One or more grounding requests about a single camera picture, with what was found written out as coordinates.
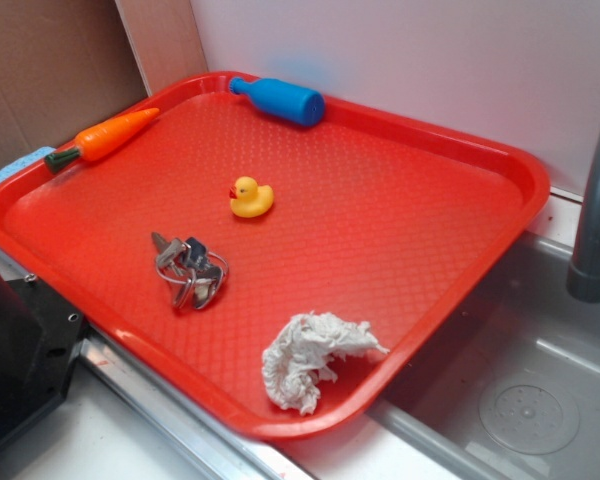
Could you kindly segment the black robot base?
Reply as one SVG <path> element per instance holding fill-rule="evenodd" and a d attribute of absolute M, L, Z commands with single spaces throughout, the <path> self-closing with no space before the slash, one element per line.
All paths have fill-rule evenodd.
<path fill-rule="evenodd" d="M 0 275 L 0 450 L 64 402 L 86 328 L 43 280 Z"/>

